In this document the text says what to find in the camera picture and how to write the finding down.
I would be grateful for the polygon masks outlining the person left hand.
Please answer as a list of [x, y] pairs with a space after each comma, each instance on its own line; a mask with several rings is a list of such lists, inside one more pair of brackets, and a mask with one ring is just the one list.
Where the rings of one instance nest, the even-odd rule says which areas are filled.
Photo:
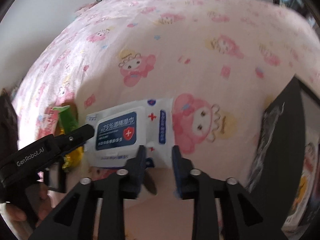
[[35, 230], [52, 211], [48, 187], [35, 183], [29, 187], [9, 187], [5, 192], [5, 213], [12, 225], [26, 223]]

